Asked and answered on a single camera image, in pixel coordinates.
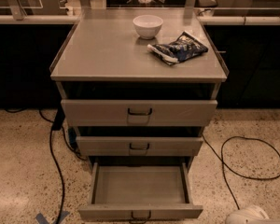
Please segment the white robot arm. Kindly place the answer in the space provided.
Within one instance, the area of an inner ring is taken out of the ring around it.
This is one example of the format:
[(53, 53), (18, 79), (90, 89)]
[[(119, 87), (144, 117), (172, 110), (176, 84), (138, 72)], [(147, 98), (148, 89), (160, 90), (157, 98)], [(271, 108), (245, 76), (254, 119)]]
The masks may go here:
[(280, 219), (271, 219), (257, 205), (250, 205), (227, 215), (225, 224), (280, 224)]

